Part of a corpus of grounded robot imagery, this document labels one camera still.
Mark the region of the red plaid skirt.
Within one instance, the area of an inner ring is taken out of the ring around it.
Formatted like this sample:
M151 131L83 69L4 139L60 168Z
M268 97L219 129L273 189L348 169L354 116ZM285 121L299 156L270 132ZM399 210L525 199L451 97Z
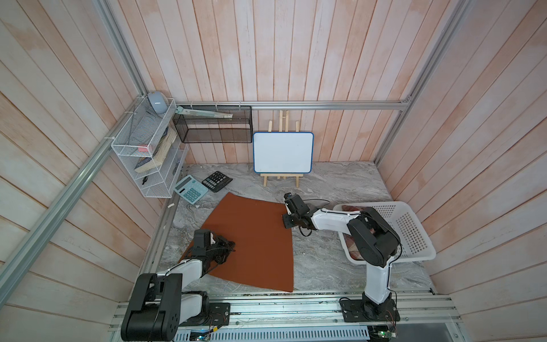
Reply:
M338 210L341 210L343 212L355 212L355 211L362 211L365 208L365 206L338 205L337 208ZM359 252L357 245L351 235L347 235L345 233L339 232L338 238L340 239L341 246L349 262L356 265L361 265L366 263L361 253Z

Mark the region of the rust orange skirt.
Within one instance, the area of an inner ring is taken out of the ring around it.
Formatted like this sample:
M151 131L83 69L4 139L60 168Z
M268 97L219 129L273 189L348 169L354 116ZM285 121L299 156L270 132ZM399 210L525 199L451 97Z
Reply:
M238 284L292 292L293 239L286 229L281 203L228 193L208 216L203 229L235 243L226 262L213 277Z

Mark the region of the white plastic basket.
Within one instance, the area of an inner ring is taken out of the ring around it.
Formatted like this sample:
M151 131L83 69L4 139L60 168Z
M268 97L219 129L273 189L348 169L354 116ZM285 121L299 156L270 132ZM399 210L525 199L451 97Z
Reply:
M404 202L363 202L336 205L335 211L349 212L350 207L372 207L397 232L403 253L395 263L425 262L437 253L430 237L411 207Z

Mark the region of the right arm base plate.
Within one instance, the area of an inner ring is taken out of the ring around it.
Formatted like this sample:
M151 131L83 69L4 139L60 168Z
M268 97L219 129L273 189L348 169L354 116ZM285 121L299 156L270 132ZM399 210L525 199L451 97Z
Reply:
M400 321L400 314L392 294L381 304L376 304L366 295L363 295L362 299L342 297L338 302L346 323Z

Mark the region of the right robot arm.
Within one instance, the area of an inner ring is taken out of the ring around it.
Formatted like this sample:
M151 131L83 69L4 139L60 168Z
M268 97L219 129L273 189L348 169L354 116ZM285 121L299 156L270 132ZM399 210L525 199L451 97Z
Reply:
M286 193L286 229L328 230L350 235L367 264L364 301L380 306L390 298L390 265L397 259L398 233L372 207L357 212L311 209L299 195Z

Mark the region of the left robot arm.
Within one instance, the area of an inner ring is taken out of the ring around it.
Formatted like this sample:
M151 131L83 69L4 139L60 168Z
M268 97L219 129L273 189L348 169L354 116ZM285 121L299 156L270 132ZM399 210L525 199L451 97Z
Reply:
M207 339L229 324L230 305L212 303L206 292L190 291L192 282L225 263L236 244L198 229L189 252L175 266L141 274L121 324L123 341L173 341L180 326L204 326L198 339Z

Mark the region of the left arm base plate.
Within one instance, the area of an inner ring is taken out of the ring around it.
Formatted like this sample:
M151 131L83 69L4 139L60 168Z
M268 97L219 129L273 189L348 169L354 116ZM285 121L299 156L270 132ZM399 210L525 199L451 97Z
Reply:
M230 313L230 303L210 303L199 315L182 322L179 326L227 326Z

